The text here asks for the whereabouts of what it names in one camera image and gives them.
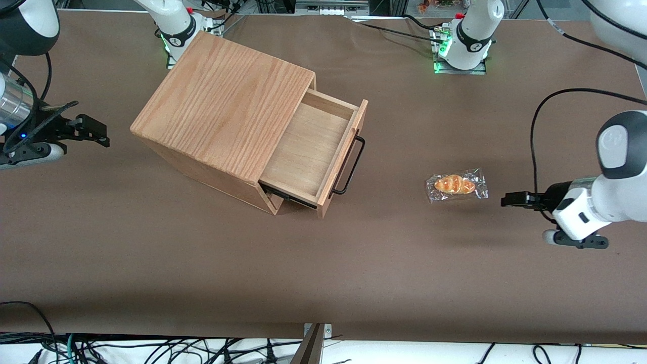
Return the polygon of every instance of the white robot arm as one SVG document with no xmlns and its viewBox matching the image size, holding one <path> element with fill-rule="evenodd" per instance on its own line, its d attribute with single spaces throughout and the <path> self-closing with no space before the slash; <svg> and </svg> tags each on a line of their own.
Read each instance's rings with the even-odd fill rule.
<svg viewBox="0 0 647 364">
<path fill-rule="evenodd" d="M 573 240 L 583 240 L 612 222 L 647 222 L 647 111 L 609 119 L 597 137 L 602 175 L 577 179 L 553 211 Z M 545 235 L 551 242 L 550 232 Z"/>
<path fill-rule="evenodd" d="M 443 23 L 448 34 L 439 47 L 438 56 L 453 68 L 471 70 L 487 57 L 492 35 L 503 19 L 505 8 L 501 0 L 472 0 L 462 19 Z"/>
<path fill-rule="evenodd" d="M 647 3 L 641 0 L 589 0 L 619 25 L 647 34 Z M 647 40 L 603 20 L 595 12 L 596 35 L 633 59 L 647 62 Z M 647 111 L 625 111 L 609 119 L 596 140 L 602 175 L 551 185 L 543 194 L 513 192 L 501 206 L 552 212 L 557 229 L 546 230 L 549 244 L 605 249 L 597 231 L 613 222 L 647 222 Z"/>
<path fill-rule="evenodd" d="M 181 0 L 134 1 L 155 20 L 171 63 L 182 56 L 199 30 L 221 31 L 219 21 L 188 10 Z M 58 39 L 59 27 L 52 0 L 0 1 L 0 54 L 46 54 Z M 19 84 L 0 74 L 0 135 L 4 135 L 4 142 L 0 142 L 0 170 L 57 160 L 67 152 L 62 140 L 110 145 L 107 128 L 101 122 L 87 115 L 65 119 L 42 98 L 28 82 Z"/>
</svg>

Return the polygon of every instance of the open drawer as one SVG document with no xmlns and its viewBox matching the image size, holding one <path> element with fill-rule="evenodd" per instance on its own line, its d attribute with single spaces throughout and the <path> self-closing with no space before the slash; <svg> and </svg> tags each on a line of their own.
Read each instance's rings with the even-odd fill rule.
<svg viewBox="0 0 647 364">
<path fill-rule="evenodd" d="M 343 194 L 357 161 L 348 161 L 364 123 L 368 101 L 357 107 L 308 89 L 259 180 L 263 189 L 317 210 L 323 218 L 332 195 Z M 346 164 L 345 187 L 335 190 Z"/>
</svg>

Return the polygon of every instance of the brown table surface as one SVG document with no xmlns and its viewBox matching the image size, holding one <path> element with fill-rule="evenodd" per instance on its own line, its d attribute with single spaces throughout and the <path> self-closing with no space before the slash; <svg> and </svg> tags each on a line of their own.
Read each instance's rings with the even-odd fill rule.
<svg viewBox="0 0 647 364">
<path fill-rule="evenodd" d="M 594 38 L 588 23 L 563 26 Z M 312 69 L 321 92 L 369 100 L 349 192 L 318 220 L 192 181 L 130 134 L 167 72 L 147 14 L 61 12 L 61 27 L 47 101 L 78 100 L 67 115 L 106 123 L 112 146 L 70 142 L 61 161 L 0 174 L 0 299 L 37 304 L 56 331 L 298 337 L 326 322 L 347 339 L 644 341 L 647 224 L 616 223 L 608 249 L 580 251 L 543 243 L 538 213 L 499 206 L 532 188 L 541 99 L 566 87 L 643 97 L 632 65 L 543 21 L 504 21 L 486 76 L 436 75 L 425 41 L 342 17 L 246 17 L 226 38 Z M 42 88 L 44 57 L 17 66 Z M 636 107 L 550 101 L 540 188 L 598 174 L 598 129 Z M 475 167 L 490 199 L 429 204 L 427 177 Z M 44 329 L 2 308 L 0 330 Z"/>
</svg>

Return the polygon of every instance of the drawer handle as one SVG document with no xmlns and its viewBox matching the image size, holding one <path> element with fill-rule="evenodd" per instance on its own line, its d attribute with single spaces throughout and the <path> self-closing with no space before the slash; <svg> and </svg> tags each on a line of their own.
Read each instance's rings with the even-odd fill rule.
<svg viewBox="0 0 647 364">
<path fill-rule="evenodd" d="M 342 171 L 344 170 L 344 166 L 346 165 L 346 162 L 348 161 L 348 157 L 350 157 L 350 155 L 351 155 L 351 150 L 353 150 L 353 146 L 355 145 L 355 141 L 358 141 L 358 142 L 362 143 L 362 147 L 360 148 L 360 152 L 357 153 L 357 159 L 355 159 L 355 164 L 353 164 L 353 169 L 351 169 L 351 173 L 348 175 L 348 180 L 346 181 L 346 184 L 344 185 L 344 188 L 342 190 L 336 190 L 333 187 L 333 190 L 330 191 L 331 194 L 328 195 L 329 198 L 333 194 L 338 194 L 338 195 L 345 194 L 346 190 L 348 189 L 348 184 L 351 182 L 351 179 L 353 178 L 353 174 L 355 173 L 355 167 L 357 167 L 357 162 L 360 161 L 360 157 L 362 156 L 362 151 L 364 151 L 364 146 L 366 145 L 366 141 L 364 140 L 364 138 L 362 138 L 361 136 L 359 136 L 357 134 L 355 134 L 355 139 L 353 140 L 353 143 L 351 144 L 351 147 L 348 148 L 348 154 L 346 154 L 346 158 L 344 158 L 344 163 L 342 163 L 342 167 L 339 169 L 339 174 L 337 175 L 337 178 L 335 179 L 334 184 L 333 184 L 333 186 L 337 186 L 337 183 L 339 182 L 339 177 L 342 176 Z"/>
</svg>

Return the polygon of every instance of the wooden box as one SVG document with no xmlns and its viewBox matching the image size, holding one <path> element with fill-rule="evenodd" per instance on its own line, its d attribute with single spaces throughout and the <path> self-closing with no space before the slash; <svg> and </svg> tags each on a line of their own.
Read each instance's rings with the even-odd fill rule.
<svg viewBox="0 0 647 364">
<path fill-rule="evenodd" d="M 354 141 L 363 147 L 366 106 L 317 92 L 310 70 L 200 32 L 130 130 L 205 185 L 271 214 L 290 199 L 323 217 Z"/>
</svg>

